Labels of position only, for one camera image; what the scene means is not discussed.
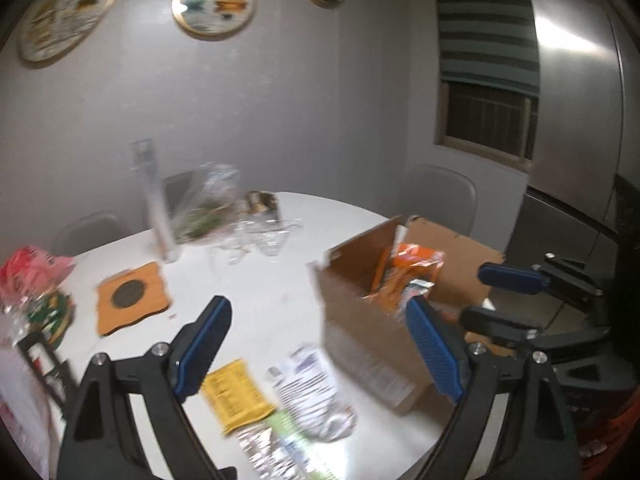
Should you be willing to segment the yellow snack pack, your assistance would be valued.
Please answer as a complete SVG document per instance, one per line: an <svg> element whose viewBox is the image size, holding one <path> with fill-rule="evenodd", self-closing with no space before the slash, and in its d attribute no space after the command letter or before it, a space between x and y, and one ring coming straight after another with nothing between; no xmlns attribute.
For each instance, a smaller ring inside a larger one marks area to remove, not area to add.
<svg viewBox="0 0 640 480"><path fill-rule="evenodd" d="M200 391L225 436L260 422L277 409L258 388L242 359L207 374Z"/></svg>

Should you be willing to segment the white oat snack bag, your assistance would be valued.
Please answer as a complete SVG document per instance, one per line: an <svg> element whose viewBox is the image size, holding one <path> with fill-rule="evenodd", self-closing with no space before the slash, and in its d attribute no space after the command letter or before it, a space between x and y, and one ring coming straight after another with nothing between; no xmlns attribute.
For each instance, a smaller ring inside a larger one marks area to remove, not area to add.
<svg viewBox="0 0 640 480"><path fill-rule="evenodd" d="M357 414L321 348L302 344L271 365L266 375L282 408L305 437L330 443L354 433Z"/></svg>

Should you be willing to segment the clear grain bar wrapper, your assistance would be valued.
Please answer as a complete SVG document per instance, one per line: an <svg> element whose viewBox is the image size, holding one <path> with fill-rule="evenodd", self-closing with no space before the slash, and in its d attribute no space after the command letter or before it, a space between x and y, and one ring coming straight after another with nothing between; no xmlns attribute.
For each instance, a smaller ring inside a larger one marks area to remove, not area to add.
<svg viewBox="0 0 640 480"><path fill-rule="evenodd" d="M288 452L276 430L265 422L241 429L236 438L259 479L299 480L306 474Z"/></svg>

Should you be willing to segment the orange white snack pouch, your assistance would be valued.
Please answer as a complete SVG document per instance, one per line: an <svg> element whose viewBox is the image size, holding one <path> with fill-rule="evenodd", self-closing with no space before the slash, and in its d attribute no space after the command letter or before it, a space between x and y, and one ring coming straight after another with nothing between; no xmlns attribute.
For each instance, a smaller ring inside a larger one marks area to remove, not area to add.
<svg viewBox="0 0 640 480"><path fill-rule="evenodd" d="M398 311L400 313L404 313L408 302L413 297L420 296L426 298L430 294L434 285L434 282L424 280L423 278L413 278L410 280L401 292L400 300L398 302Z"/></svg>

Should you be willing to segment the light green snack packet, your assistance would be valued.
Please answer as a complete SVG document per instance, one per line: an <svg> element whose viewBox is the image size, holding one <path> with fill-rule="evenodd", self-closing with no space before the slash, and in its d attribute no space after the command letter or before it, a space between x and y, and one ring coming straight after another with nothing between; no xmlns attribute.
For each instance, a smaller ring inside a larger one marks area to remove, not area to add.
<svg viewBox="0 0 640 480"><path fill-rule="evenodd" d="M296 466L299 479L337 479L324 457L322 443L309 440L286 411L276 411L266 419L278 445Z"/></svg>

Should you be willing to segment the grey chair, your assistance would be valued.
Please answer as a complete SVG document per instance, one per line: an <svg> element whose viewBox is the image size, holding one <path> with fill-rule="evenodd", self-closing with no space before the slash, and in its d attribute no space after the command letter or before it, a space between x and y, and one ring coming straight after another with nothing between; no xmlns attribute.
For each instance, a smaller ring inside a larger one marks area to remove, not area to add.
<svg viewBox="0 0 640 480"><path fill-rule="evenodd" d="M457 171L432 165L412 168L400 192L400 212L470 235L477 211L475 184Z"/></svg>
<svg viewBox="0 0 640 480"><path fill-rule="evenodd" d="M174 174L163 180L163 204L167 222L174 226L189 201L189 193L195 171Z"/></svg>
<svg viewBox="0 0 640 480"><path fill-rule="evenodd" d="M52 252L57 256L78 256L131 234L125 221L117 214L98 211L72 222L58 232Z"/></svg>

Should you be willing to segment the crumpled clear wrapper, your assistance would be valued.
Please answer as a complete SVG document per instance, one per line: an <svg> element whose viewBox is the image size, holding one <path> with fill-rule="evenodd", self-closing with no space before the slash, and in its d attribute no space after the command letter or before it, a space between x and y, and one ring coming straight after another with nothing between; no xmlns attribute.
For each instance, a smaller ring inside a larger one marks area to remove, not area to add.
<svg viewBox="0 0 640 480"><path fill-rule="evenodd" d="M285 245L303 229L299 219L243 219L220 232L207 248L210 268L221 273L227 266L237 266L249 254L257 252L276 262Z"/></svg>

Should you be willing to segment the green snack bag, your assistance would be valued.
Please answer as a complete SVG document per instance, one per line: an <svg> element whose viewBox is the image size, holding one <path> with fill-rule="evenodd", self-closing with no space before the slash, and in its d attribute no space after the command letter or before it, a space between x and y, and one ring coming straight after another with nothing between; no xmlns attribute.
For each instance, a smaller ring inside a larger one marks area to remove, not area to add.
<svg viewBox="0 0 640 480"><path fill-rule="evenodd" d="M69 294L57 287L28 298L26 307L29 330L42 333L53 349L57 349L72 324L75 303Z"/></svg>

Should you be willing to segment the grey chair left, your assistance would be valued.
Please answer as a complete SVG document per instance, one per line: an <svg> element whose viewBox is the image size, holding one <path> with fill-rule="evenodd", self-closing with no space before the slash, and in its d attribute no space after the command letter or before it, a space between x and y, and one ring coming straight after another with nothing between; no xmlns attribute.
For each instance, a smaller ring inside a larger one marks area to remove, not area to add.
<svg viewBox="0 0 640 480"><path fill-rule="evenodd" d="M52 252L57 256L78 256L131 234L125 221L117 214L98 211L72 222L58 232Z"/></svg>

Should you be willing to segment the gold foil wrapper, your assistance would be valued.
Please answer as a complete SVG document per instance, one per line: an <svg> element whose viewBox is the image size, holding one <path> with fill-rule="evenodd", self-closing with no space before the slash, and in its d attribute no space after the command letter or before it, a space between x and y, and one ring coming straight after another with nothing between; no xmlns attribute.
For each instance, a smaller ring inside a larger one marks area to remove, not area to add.
<svg viewBox="0 0 640 480"><path fill-rule="evenodd" d="M277 196L266 191L248 191L245 194L247 211L250 214L279 214Z"/></svg>

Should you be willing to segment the grey chair middle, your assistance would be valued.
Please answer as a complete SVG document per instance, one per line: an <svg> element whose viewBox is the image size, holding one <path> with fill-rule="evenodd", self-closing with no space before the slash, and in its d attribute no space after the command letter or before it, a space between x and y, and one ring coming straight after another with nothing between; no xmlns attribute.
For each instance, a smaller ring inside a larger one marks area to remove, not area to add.
<svg viewBox="0 0 640 480"><path fill-rule="evenodd" d="M163 180L163 204L167 222L174 226L189 201L189 193L195 171L174 174Z"/></svg>

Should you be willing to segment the pink plastic bag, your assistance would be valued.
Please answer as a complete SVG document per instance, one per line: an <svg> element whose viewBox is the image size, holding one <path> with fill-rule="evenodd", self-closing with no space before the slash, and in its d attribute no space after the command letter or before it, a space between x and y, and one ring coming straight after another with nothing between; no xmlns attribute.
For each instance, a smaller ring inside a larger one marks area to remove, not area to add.
<svg viewBox="0 0 640 480"><path fill-rule="evenodd" d="M23 297L58 286L74 266L73 257L55 256L36 246L17 249L1 267L1 300L14 304Z"/></svg>

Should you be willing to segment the clear plastic tube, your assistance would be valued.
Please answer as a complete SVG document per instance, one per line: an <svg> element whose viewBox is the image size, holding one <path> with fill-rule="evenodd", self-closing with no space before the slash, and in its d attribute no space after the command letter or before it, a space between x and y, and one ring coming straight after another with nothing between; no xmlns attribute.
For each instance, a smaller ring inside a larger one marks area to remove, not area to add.
<svg viewBox="0 0 640 480"><path fill-rule="evenodd" d="M157 253L164 263L176 262L180 248L172 232L164 194L157 169L155 146L152 139L131 143L134 172L140 181L148 220L154 235Z"/></svg>

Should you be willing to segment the large round boat painting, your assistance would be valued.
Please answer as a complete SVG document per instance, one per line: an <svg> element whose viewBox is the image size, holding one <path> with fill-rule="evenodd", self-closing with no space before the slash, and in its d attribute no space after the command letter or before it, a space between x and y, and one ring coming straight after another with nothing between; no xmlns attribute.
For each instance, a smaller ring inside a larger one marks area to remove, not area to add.
<svg viewBox="0 0 640 480"><path fill-rule="evenodd" d="M45 66L77 47L96 28L115 0L34 0L17 37L23 62Z"/></svg>

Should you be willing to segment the medium round wall painting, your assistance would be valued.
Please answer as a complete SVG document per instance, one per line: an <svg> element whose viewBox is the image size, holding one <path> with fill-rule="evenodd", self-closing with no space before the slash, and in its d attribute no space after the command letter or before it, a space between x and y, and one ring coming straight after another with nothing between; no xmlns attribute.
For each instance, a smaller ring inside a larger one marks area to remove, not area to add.
<svg viewBox="0 0 640 480"><path fill-rule="evenodd" d="M171 13L188 34L205 40L231 37L254 18L257 0L171 0Z"/></svg>

